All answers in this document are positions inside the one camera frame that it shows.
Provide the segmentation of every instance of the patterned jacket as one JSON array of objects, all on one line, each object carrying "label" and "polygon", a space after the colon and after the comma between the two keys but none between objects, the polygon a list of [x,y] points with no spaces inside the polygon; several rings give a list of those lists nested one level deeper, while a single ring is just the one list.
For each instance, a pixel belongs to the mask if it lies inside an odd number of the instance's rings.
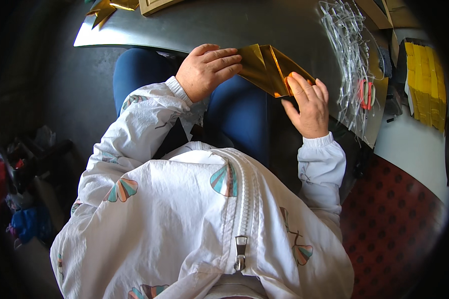
[{"label": "patterned jacket", "polygon": [[203,298],[236,269],[269,298],[348,298],[333,136],[303,139],[300,196],[232,148],[188,143],[151,160],[190,99],[174,77],[141,87],[94,146],[51,252],[66,298]]}]

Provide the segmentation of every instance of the zipper pull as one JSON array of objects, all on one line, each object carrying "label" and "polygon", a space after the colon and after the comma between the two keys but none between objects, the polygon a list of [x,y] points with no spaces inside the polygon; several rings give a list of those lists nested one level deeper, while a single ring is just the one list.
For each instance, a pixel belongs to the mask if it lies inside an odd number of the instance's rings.
[{"label": "zipper pull", "polygon": [[247,236],[237,236],[234,237],[234,242],[236,243],[236,262],[234,263],[234,269],[238,272],[241,272],[245,265],[245,251],[246,251],[246,243],[248,242]]}]

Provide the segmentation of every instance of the elastic cuff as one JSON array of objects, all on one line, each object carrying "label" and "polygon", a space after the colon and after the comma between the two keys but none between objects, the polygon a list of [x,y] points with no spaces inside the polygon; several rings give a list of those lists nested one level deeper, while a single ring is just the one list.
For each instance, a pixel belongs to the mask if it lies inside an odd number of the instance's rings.
[{"label": "elastic cuff", "polygon": [[334,141],[333,134],[329,132],[328,135],[319,138],[307,139],[303,137],[304,147],[326,147]]},{"label": "elastic cuff", "polygon": [[185,103],[190,107],[193,102],[190,100],[188,95],[186,94],[183,87],[181,87],[178,80],[176,80],[175,76],[171,76],[168,80],[166,80],[165,84],[168,86],[168,88],[171,90],[171,92],[175,95],[175,97],[182,99],[185,101]]}]

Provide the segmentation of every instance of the left hand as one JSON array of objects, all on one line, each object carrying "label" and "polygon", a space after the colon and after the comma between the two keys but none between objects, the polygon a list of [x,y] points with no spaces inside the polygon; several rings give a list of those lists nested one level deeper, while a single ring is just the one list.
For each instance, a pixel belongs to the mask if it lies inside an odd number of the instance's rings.
[{"label": "left hand", "polygon": [[316,85],[310,85],[296,72],[292,72],[286,80],[298,103],[299,112],[285,99],[281,100],[281,104],[299,133],[307,139],[328,135],[329,93],[326,85],[318,78]]},{"label": "left hand", "polygon": [[176,80],[193,103],[203,100],[221,83],[241,71],[240,55],[234,48],[219,49],[204,44],[193,49],[176,74]]}]

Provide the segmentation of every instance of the white wall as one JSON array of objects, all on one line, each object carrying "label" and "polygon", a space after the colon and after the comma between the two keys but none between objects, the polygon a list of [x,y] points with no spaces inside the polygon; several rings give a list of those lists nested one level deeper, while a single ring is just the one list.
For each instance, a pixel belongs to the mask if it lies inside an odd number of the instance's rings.
[{"label": "white wall", "polygon": [[412,175],[449,207],[445,168],[445,137],[437,129],[415,120],[409,107],[393,122],[384,115],[374,153]]}]

